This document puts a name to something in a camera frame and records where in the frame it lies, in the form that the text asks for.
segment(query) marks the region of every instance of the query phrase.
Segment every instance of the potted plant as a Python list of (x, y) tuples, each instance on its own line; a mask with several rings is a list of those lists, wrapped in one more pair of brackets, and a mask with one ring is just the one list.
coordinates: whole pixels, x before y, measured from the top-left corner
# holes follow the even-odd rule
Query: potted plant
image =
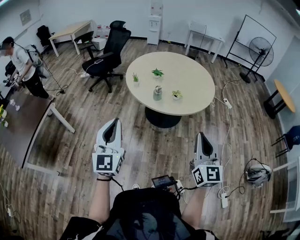
[(139, 77), (135, 73), (133, 73), (132, 77), (134, 86), (138, 86), (140, 84)]
[(178, 90), (177, 91), (172, 91), (172, 96), (173, 96), (174, 100), (178, 100), (178, 99), (182, 98), (182, 94)]
[(160, 78), (162, 77), (162, 75), (164, 75), (163, 72), (161, 70), (158, 70), (157, 68), (153, 70), (152, 73), (154, 74), (155, 78)]
[(8, 122), (6, 122), (4, 119), (7, 116), (7, 112), (5, 109), (3, 109), (3, 105), (0, 106), (0, 122), (2, 126), (8, 127)]

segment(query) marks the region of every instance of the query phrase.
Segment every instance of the white t-shirt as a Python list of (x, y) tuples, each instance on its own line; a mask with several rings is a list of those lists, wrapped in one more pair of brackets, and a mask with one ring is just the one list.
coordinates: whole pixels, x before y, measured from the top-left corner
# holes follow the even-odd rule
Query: white t-shirt
[[(28, 61), (29, 56), (28, 54), (25, 52), (24, 49), (20, 48), (20, 47), (15, 47), (14, 48), (14, 53), (12, 56), (9, 56), (11, 61), (13, 62), (15, 68), (19, 71), (19, 74), (22, 75), (23, 71), (25, 69), (25, 65)], [(36, 68), (34, 66), (32, 66), (28, 73), (26, 74), (26, 76), (23, 78), (23, 81), (27, 81), (28, 79), (30, 79), (35, 72)]]

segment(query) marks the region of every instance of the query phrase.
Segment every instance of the chair armrest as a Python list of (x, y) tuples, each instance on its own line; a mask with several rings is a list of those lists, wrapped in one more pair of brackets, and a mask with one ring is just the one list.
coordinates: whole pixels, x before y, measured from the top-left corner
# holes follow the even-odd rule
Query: chair armrest
[(105, 59), (105, 58), (110, 57), (110, 56), (112, 56), (112, 55), (113, 55), (113, 52), (108, 52), (108, 53), (106, 53), (106, 54), (103, 54), (103, 55), (99, 56), (99, 58), (100, 58), (100, 59)]

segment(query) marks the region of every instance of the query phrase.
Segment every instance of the fan stand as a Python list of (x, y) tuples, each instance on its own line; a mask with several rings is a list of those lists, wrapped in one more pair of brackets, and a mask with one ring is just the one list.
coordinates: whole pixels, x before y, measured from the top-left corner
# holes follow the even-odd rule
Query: fan stand
[(249, 73), (252, 72), (253, 67), (255, 66), (255, 64), (257, 63), (257, 61), (259, 60), (260, 57), (262, 57), (263, 52), (260, 52), (257, 59), (255, 60), (254, 64), (252, 65), (252, 67), (249, 69), (249, 71), (247, 72), (247, 74), (244, 73), (240, 73), (240, 77), (246, 82), (246, 83), (251, 83), (250, 78), (248, 77)]

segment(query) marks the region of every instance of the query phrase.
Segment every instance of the wooden desk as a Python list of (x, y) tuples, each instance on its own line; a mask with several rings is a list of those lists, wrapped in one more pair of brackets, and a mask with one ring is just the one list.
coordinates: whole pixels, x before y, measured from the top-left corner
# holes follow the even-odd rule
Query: wooden desk
[[(278, 112), (280, 112), (285, 106), (287, 106), (291, 112), (295, 113), (296, 108), (294, 105), (294, 102), (290, 96), (290, 94), (286, 91), (284, 86), (280, 81), (277, 79), (274, 80), (276, 91), (270, 96), (266, 101), (264, 101), (263, 106), (267, 112), (267, 114), (270, 116), (270, 118), (275, 119), (275, 116)], [(275, 106), (272, 106), (270, 104), (270, 101), (277, 95), (280, 94), (282, 100), (277, 103)]]
[[(164, 75), (156, 79), (155, 68)], [(137, 74), (139, 86), (134, 86), (132, 75)], [(196, 61), (173, 52), (152, 52), (134, 60), (127, 69), (126, 83), (134, 97), (146, 106), (146, 117), (160, 128), (175, 126), (183, 115), (195, 114), (206, 108), (215, 96), (215, 84)], [(155, 86), (162, 86), (162, 99), (155, 101)], [(174, 100), (172, 91), (181, 91), (183, 98)]]
[(61, 121), (66, 128), (74, 133), (75, 129), (62, 117), (48, 99), (15, 92), (14, 99), (20, 110), (8, 105), (6, 108), (8, 127), (0, 125), (0, 142), (21, 167), (29, 167), (44, 173), (59, 175), (59, 172), (28, 163), (29, 155), (38, 132), (49, 111)]
[(56, 54), (57, 57), (59, 57), (59, 54), (57, 52), (57, 49), (54, 45), (54, 42), (53, 40), (56, 39), (56, 38), (59, 38), (59, 37), (62, 37), (62, 36), (68, 36), (70, 35), (71, 36), (71, 39), (72, 41), (74, 42), (74, 45), (75, 45), (75, 49), (77, 51), (77, 54), (80, 55), (80, 52), (79, 52), (79, 49), (78, 49), (78, 46), (77, 46), (77, 43), (74, 41), (74, 39), (76, 38), (75, 37), (75, 33), (78, 32), (79, 30), (81, 30), (82, 28), (84, 28), (85, 26), (87, 25), (90, 25), (90, 28), (92, 29), (92, 24), (91, 24), (91, 20), (90, 21), (84, 21), (84, 22), (77, 22), (73, 25), (70, 25), (68, 27), (66, 27), (63, 31), (60, 31), (58, 33), (55, 33), (53, 36), (51, 36), (49, 38), (50, 42), (51, 42), (51, 45), (53, 47), (53, 50)]

